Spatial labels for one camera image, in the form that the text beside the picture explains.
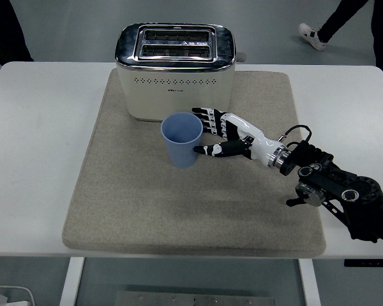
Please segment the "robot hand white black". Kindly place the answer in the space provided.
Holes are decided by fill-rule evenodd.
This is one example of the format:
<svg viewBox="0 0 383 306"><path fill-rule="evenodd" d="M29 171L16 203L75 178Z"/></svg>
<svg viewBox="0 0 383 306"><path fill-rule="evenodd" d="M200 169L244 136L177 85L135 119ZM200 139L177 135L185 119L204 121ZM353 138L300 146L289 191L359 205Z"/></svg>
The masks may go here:
<svg viewBox="0 0 383 306"><path fill-rule="evenodd" d="M192 112L202 122L203 132L224 139L214 145L196 146L193 148L196 153L213 157L242 155L272 166L278 154L286 149L281 142L266 138L259 128L233 113L199 107Z"/></svg>

